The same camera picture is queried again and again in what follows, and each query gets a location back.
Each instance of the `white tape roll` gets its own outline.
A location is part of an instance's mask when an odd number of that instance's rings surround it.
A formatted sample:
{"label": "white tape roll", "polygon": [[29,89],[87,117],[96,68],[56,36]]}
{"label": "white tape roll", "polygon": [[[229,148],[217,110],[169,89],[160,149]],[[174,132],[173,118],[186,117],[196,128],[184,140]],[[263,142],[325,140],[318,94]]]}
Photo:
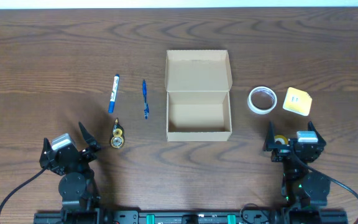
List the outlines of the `white tape roll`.
{"label": "white tape roll", "polygon": [[[262,110],[262,109],[259,109],[258,107],[256,107],[253,103],[252,103],[252,95],[254,93],[258,93],[258,92],[263,92],[263,93],[266,93],[268,94],[268,96],[271,97],[272,99],[272,103],[273,103],[273,106],[270,107],[269,109],[266,109],[266,110]],[[269,112],[271,112],[275,107],[276,107],[276,104],[277,104],[277,96],[276,94],[273,92],[273,90],[267,88],[267,87],[264,87],[264,86],[259,86],[257,88],[254,88],[250,93],[249,93],[249,96],[248,96],[248,106],[249,106],[249,109],[251,109],[253,112],[257,113],[257,114],[267,114]]]}

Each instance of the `white backdrop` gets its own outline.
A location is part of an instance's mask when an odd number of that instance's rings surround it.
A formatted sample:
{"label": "white backdrop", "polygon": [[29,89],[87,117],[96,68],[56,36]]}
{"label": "white backdrop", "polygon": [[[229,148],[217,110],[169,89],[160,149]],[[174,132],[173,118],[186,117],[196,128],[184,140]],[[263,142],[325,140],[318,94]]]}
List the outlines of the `white backdrop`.
{"label": "white backdrop", "polygon": [[358,6],[358,0],[0,0],[0,9]]}

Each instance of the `beige box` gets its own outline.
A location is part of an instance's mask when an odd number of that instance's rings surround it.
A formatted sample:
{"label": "beige box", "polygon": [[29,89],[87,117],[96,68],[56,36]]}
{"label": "beige box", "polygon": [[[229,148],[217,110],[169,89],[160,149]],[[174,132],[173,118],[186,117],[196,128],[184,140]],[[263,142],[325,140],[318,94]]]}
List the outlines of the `beige box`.
{"label": "beige box", "polygon": [[168,141],[227,141],[232,133],[227,50],[168,50]]}

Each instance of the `sticky note pad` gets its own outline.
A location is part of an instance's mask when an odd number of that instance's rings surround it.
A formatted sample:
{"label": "sticky note pad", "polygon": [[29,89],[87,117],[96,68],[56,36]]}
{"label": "sticky note pad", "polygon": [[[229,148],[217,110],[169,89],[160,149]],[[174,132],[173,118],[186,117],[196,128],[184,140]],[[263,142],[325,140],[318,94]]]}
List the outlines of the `sticky note pad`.
{"label": "sticky note pad", "polygon": [[283,109],[303,116],[308,116],[310,107],[311,97],[307,92],[292,87],[288,88]]}

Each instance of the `wooden tabletop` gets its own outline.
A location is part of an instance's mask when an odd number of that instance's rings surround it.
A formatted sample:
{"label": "wooden tabletop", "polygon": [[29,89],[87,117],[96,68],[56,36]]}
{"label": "wooden tabletop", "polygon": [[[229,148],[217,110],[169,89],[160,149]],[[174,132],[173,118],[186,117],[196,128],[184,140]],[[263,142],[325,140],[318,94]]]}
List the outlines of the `wooden tabletop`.
{"label": "wooden tabletop", "polygon": [[[229,51],[228,142],[167,142],[168,49]],[[265,116],[246,105],[259,85],[278,97]],[[282,109],[290,86],[313,98],[308,117]],[[82,149],[81,121],[107,146],[114,118],[125,129],[125,146],[107,148],[91,163],[108,207],[240,210],[249,202],[283,203],[282,165],[262,152],[268,120],[288,137],[312,120],[327,146],[311,165],[358,192],[358,8],[0,11],[0,203],[40,170],[43,138],[70,133]],[[46,171],[18,191],[2,223],[31,223],[37,211],[59,210],[60,179]],[[328,207],[345,209],[349,222],[358,214],[358,201],[335,184]]]}

